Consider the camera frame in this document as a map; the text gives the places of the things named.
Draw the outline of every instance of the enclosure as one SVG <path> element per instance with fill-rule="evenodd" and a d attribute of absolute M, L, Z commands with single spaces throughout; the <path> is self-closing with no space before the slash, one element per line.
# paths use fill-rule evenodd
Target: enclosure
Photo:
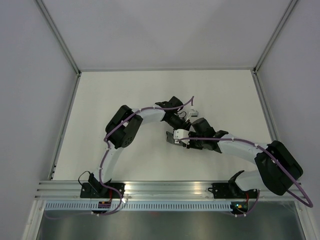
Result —
<path fill-rule="evenodd" d="M 3 239 L 319 239 L 319 1 L 0 6 Z M 262 189 L 248 216 L 227 215 L 243 199 L 215 199 L 208 188 L 257 166 L 169 144 L 161 122 L 141 127 L 115 165 L 120 211 L 91 215 L 99 200 L 80 198 L 77 180 L 99 167 L 110 119 L 122 105 L 172 96 L 194 96 L 215 130 L 283 142 L 314 207 Z"/>

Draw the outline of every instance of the white floor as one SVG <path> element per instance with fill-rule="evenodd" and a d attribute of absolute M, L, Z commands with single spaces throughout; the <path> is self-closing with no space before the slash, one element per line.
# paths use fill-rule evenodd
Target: white floor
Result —
<path fill-rule="evenodd" d="M 106 149 L 105 127 L 121 105 L 143 108 L 172 96 L 184 103 L 194 96 L 199 116 L 216 131 L 271 141 L 249 70 L 83 72 L 54 180 L 76 180 L 98 167 Z M 169 144 L 166 131 L 171 130 L 165 122 L 142 126 L 120 156 L 112 179 L 214 181 L 256 169 L 235 156 Z"/>

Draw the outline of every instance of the black bracket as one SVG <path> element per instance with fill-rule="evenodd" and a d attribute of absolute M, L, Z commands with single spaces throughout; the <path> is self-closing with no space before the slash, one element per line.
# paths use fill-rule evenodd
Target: black bracket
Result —
<path fill-rule="evenodd" d="M 163 102 L 156 102 L 156 105 L 158 105 L 161 108 L 175 108 L 183 105 L 183 103 L 173 96 L 169 101 L 163 101 Z M 161 121 L 165 121 L 168 123 L 171 127 L 173 127 L 174 130 L 177 129 L 185 129 L 189 130 L 191 127 L 190 121 L 185 121 L 184 119 L 181 119 L 178 115 L 177 112 L 181 111 L 181 109 L 174 109 L 174 110 L 165 110 L 164 117 Z"/>
<path fill-rule="evenodd" d="M 237 191 L 237 194 L 230 189 L 228 182 L 218 182 L 212 184 L 212 189 L 209 192 L 213 193 L 214 199 L 246 199 L 247 194 L 250 199 L 256 199 L 258 191 L 253 189 L 249 191 Z"/>
<path fill-rule="evenodd" d="M 266 149 L 297 180 L 304 173 L 301 166 L 280 141 L 273 141 Z M 282 196 L 293 185 L 289 177 L 273 163 L 265 153 L 258 153 L 254 159 L 264 185 L 274 194 Z"/>
<path fill-rule="evenodd" d="M 108 186 L 113 187 L 123 195 L 125 193 L 125 185 L 122 182 L 109 182 L 107 183 Z M 89 182 L 84 182 L 82 184 L 80 198 L 81 199 L 108 199 L 110 197 L 109 191 L 112 191 L 110 189 L 107 189 L 105 192 L 98 192 L 96 189 L 92 187 L 92 185 Z M 119 199 L 120 196 L 117 194 L 117 192 L 113 191 L 112 193 L 113 199 Z"/>
<path fill-rule="evenodd" d="M 127 105 L 121 106 L 107 124 L 105 132 L 110 133 L 131 114 L 133 114 L 133 111 L 130 107 Z M 113 143 L 115 149 L 128 147 L 135 139 L 142 121 L 143 118 L 141 116 L 134 115 L 128 122 L 126 122 L 126 126 L 122 125 L 120 128 L 118 128 L 113 134 L 111 134 L 108 140 Z"/>

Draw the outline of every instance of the metal frame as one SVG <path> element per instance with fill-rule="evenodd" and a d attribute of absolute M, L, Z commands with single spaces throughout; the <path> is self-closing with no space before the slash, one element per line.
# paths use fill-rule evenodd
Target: metal frame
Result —
<path fill-rule="evenodd" d="M 77 80 L 74 85 L 74 90 L 70 97 L 68 104 L 67 113 L 63 121 L 63 125 L 60 131 L 60 138 L 56 144 L 55 153 L 53 156 L 52 169 L 49 174 L 48 179 L 52 179 L 54 174 L 55 166 L 59 157 L 61 146 L 63 143 L 64 135 L 68 125 L 68 120 L 71 114 L 73 102 L 76 96 L 77 88 L 79 85 L 81 71 L 79 70 L 75 60 L 72 57 L 66 43 L 64 42 L 57 26 L 55 25 L 50 13 L 48 12 L 43 0 L 34 0 L 39 10 L 41 11 L 45 21 L 50 27 L 54 37 L 59 43 L 62 52 L 66 56 L 68 62 L 72 66 L 73 70 L 77 74 Z M 275 123 L 268 106 L 265 93 L 263 90 L 262 83 L 258 77 L 258 71 L 261 68 L 264 60 L 266 59 L 268 53 L 270 52 L 272 46 L 280 35 L 284 28 L 284 25 L 288 21 L 290 15 L 292 14 L 294 8 L 296 7 L 299 0 L 291 0 L 288 4 L 282 18 L 277 24 L 272 36 L 270 37 L 265 49 L 263 50 L 259 60 L 256 65 L 250 69 L 252 78 L 256 87 L 257 95 L 263 110 L 263 114 L 266 120 L 268 131 L 272 140 L 278 140 L 279 135 L 275 127 Z M 110 69 L 109 71 L 152 71 L 152 70 L 239 70 L 248 68 L 166 68 L 166 69 Z M 96 72 L 97 70 L 87 70 L 87 72 Z M 123 181 L 125 186 L 124 198 L 130 202 L 145 202 L 151 201 L 164 202 L 164 201 L 184 201 L 187 203 L 212 203 L 221 202 L 220 199 L 214 199 L 212 193 L 208 192 L 208 187 L 212 183 L 225 182 L 225 181 Z M 40 227 L 41 219 L 43 216 L 44 208 L 46 207 L 47 201 L 81 201 L 85 202 L 88 199 L 80 198 L 81 186 L 77 181 L 41 181 L 38 185 L 37 192 L 35 195 L 35 201 L 33 202 L 32 209 L 30 211 L 30 216 L 23 234 L 22 239 L 36 239 L 38 230 Z M 303 198 L 302 194 L 296 189 L 292 190 L 296 195 Z M 283 202 L 283 201 L 293 201 L 293 198 L 285 194 L 283 196 L 277 196 L 268 190 L 263 190 L 260 193 L 260 201 L 262 202 Z M 242 199 L 226 199 L 225 202 L 232 201 L 242 201 Z M 304 206 L 299 202 L 295 202 L 297 215 L 301 222 L 303 232 L 307 240 L 318 240 L 319 232 L 317 224 L 313 217 L 313 214 L 309 208 Z"/>
<path fill-rule="evenodd" d="M 275 30 L 273 31 L 268 43 L 266 44 L 262 54 L 260 55 L 258 62 L 256 63 L 256 65 L 253 68 L 255 72 L 259 71 L 259 69 L 261 68 L 268 53 L 270 52 L 272 46 L 274 45 L 277 38 L 279 37 L 282 29 L 284 28 L 286 22 L 288 21 L 289 17 L 291 16 L 291 14 L 292 14 L 293 10 L 295 9 L 298 2 L 299 2 L 299 0 L 291 0 L 289 2 L 280 21 L 278 22 L 277 26 L 275 27 Z"/>
<path fill-rule="evenodd" d="M 48 180 L 52 180 L 53 177 L 54 177 L 54 174 L 55 174 L 55 169 L 56 169 L 56 166 L 57 166 L 57 162 L 58 162 L 59 154 L 60 154 L 60 151 L 61 151 L 62 143 L 63 143 L 64 138 L 65 138 L 65 133 L 66 133 L 66 130 L 67 130 L 67 126 L 68 126 L 69 118 L 70 118 L 70 115 L 71 115 L 72 107 L 73 107 L 74 102 L 75 102 L 76 93 L 77 93 L 77 90 L 78 90 L 80 78 L 81 78 L 81 73 L 76 77 L 76 81 L 74 83 L 73 91 L 72 91 L 72 94 L 71 94 L 70 99 L 68 101 L 68 105 L 67 105 L 68 107 L 67 107 L 65 116 L 63 118 L 63 123 L 62 123 L 61 129 L 60 129 L 60 132 L 59 132 L 59 138 L 58 138 L 58 140 L 56 142 L 56 145 L 55 145 L 55 148 L 54 148 L 54 154 L 52 156 L 52 161 L 51 161 L 52 162 L 52 164 L 51 164 L 52 167 L 51 167 L 49 175 L 47 177 Z"/>
<path fill-rule="evenodd" d="M 55 37 L 55 39 L 57 40 L 58 44 L 61 47 L 61 50 L 63 52 L 63 54 L 65 55 L 66 59 L 68 60 L 69 64 L 71 65 L 71 67 L 73 68 L 73 70 L 75 71 L 75 73 L 77 75 L 80 75 L 80 70 L 74 60 L 74 58 L 72 57 L 71 52 L 69 51 L 63 37 L 61 36 L 54 20 L 52 19 L 45 3 L 43 0 L 34 0 L 35 4 L 37 5 L 38 9 L 40 10 L 40 12 L 43 15 L 44 20 L 46 21 L 46 23 L 48 24 L 50 30 L 53 33 L 53 36 Z"/>
<path fill-rule="evenodd" d="M 110 68 L 110 69 L 82 69 L 82 72 L 137 72 L 137 71 L 199 71 L 199 70 L 251 70 L 251 66 L 244 67 L 152 67 L 152 68 Z"/>

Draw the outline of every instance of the white wall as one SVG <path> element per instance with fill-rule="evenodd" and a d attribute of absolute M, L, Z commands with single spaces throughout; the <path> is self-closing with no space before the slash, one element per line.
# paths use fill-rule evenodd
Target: white wall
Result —
<path fill-rule="evenodd" d="M 0 2 L 0 238 L 22 236 L 75 73 L 33 0 Z"/>
<path fill-rule="evenodd" d="M 79 68 L 252 68 L 289 0 L 44 0 Z"/>
<path fill-rule="evenodd" d="M 320 1 L 299 1 L 259 71 L 280 139 L 301 164 L 320 224 Z"/>

